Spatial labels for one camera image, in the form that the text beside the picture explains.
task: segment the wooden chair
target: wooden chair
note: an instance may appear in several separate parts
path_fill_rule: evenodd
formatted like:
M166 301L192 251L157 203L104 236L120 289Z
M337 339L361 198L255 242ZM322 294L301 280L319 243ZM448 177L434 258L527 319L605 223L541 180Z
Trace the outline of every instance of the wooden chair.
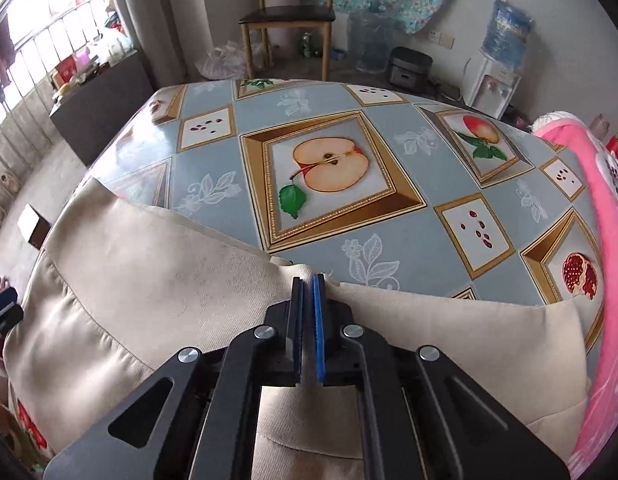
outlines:
M272 63L269 49L268 28L276 27L315 27L323 29L323 81L329 77L329 52L331 50L331 24L336 19L333 12L333 0L327 0L326 6L278 6L265 7L265 0L259 0L260 9L247 14L240 20L243 29L244 48L247 54L247 73L249 79L255 78L253 53L249 32L260 29L265 51L265 66Z

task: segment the black chair cushion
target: black chair cushion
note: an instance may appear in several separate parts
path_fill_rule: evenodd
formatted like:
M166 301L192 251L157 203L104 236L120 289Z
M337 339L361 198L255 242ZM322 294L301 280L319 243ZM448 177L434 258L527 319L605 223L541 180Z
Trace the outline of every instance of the black chair cushion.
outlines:
M247 14L238 23L333 22L336 13L329 7L315 5L265 7Z

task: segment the bottle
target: bottle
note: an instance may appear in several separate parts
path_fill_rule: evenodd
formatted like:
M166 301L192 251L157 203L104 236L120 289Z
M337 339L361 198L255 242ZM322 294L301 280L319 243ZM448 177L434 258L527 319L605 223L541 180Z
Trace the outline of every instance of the bottle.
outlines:
M302 40L300 41L300 47L303 52L303 56L311 57L311 32L304 32Z
M374 0L367 10L352 12L347 23L349 59L357 70L382 73L387 68L395 21Z
M598 117L593 119L589 129L596 139L603 140L606 134L609 133L609 121L604 118L604 115L599 114Z

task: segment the beige cushion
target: beige cushion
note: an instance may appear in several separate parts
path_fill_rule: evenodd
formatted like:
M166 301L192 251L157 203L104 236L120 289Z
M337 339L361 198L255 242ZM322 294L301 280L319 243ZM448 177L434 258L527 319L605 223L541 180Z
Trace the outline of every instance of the beige cushion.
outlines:
M305 265L269 255L171 212L130 205L97 181L75 195L36 263L25 317L7 339L10 380L55 451L184 346L226 346L287 300ZM519 306L327 283L390 344L435 344L564 460L586 403L576 309ZM265 388L254 478L362 478L355 395Z

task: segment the blue gripper pad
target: blue gripper pad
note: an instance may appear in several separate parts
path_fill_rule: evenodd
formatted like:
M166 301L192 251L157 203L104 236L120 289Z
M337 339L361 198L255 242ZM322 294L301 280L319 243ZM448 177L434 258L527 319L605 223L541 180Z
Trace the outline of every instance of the blue gripper pad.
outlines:
M315 373L318 382L324 380L324 331L323 331L323 305L318 276L311 279L313 287L313 309L315 320Z

